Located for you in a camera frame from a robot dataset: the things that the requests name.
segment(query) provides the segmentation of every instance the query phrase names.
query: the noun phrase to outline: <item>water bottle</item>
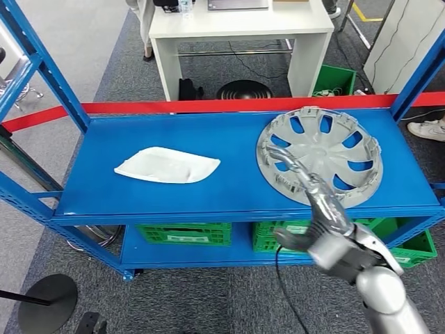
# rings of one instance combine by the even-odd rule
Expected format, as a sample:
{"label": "water bottle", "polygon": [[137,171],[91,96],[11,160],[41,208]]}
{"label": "water bottle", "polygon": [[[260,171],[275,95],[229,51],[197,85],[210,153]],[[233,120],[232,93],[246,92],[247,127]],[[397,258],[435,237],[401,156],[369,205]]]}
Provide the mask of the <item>water bottle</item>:
{"label": "water bottle", "polygon": [[180,12],[184,17],[189,17],[192,13],[193,3],[192,0],[179,0]]}

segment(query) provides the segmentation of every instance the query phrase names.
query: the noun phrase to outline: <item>white shoe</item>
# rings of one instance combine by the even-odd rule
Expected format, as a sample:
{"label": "white shoe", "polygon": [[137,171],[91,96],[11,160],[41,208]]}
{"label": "white shoe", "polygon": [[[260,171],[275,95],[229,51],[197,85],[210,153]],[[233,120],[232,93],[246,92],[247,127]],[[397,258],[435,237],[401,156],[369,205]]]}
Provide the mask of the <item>white shoe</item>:
{"label": "white shoe", "polygon": [[443,120],[426,120],[423,123],[411,122],[407,127],[409,132],[420,138],[445,141],[445,122]]}
{"label": "white shoe", "polygon": [[328,14],[328,15],[330,19],[336,19],[337,17],[340,16],[341,13],[342,13],[342,10],[339,7],[337,7],[337,10],[336,10],[335,13]]}

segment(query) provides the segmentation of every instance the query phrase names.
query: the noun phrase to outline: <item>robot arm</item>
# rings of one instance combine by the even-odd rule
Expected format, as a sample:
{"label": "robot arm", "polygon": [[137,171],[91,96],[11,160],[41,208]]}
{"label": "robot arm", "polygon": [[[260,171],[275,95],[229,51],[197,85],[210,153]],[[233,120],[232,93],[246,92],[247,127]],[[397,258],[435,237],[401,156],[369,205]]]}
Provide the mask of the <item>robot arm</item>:
{"label": "robot arm", "polygon": [[326,182],[289,151],[272,145],[267,150],[298,176],[312,211],[305,234],[277,228],[279,244],[307,252],[323,272],[356,285],[373,334],[430,333],[407,296],[400,278],[402,268],[385,244],[362,224],[350,221]]}

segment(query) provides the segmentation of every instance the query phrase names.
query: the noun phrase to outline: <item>yellow floor marking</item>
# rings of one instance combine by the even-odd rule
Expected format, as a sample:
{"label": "yellow floor marking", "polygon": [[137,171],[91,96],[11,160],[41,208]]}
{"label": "yellow floor marking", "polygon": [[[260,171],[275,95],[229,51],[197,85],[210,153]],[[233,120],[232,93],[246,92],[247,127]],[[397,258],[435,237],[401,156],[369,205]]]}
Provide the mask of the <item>yellow floor marking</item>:
{"label": "yellow floor marking", "polygon": [[358,8],[358,6],[357,6],[355,3],[352,4],[352,8],[354,8],[354,10],[355,10],[355,13],[357,13],[357,15],[358,15],[358,17],[362,21],[362,22],[381,22],[383,21],[382,18],[379,18],[379,19],[367,19],[367,17],[363,14],[361,12],[361,10],[360,10],[360,8]]}

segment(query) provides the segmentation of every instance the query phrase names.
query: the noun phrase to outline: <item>green box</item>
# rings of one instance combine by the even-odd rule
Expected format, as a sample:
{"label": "green box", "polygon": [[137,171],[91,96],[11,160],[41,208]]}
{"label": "green box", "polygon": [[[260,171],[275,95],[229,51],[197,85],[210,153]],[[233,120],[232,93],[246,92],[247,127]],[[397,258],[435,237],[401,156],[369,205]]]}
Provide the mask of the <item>green box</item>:
{"label": "green box", "polygon": [[[376,229],[378,237],[383,238],[405,224],[405,218],[387,218]],[[425,230],[419,235],[410,239],[400,246],[391,249],[391,252],[402,267],[412,268],[427,260],[437,256],[431,233]]]}
{"label": "green box", "polygon": [[[367,225],[370,228],[378,225],[383,218],[357,219],[358,223]],[[277,240],[273,235],[275,228],[285,228],[292,233],[305,233],[311,221],[260,221],[253,223],[253,245],[255,252],[275,252],[278,248]],[[284,252],[293,252],[283,248]]]}
{"label": "green box", "polygon": [[312,94],[321,90],[341,88],[341,95],[352,95],[354,93],[355,76],[356,71],[354,70],[322,65]]}
{"label": "green box", "polygon": [[229,246],[232,223],[137,225],[145,240],[155,244]]}
{"label": "green box", "polygon": [[[356,219],[358,223],[367,225],[378,237],[384,238],[407,222],[405,218],[368,218]],[[278,248],[273,230],[283,227],[293,233],[305,233],[310,221],[263,221],[253,223],[253,246],[256,252],[275,252]],[[437,257],[437,252],[428,230],[408,240],[401,246],[392,248],[391,252],[404,268],[411,268],[426,260]]]}

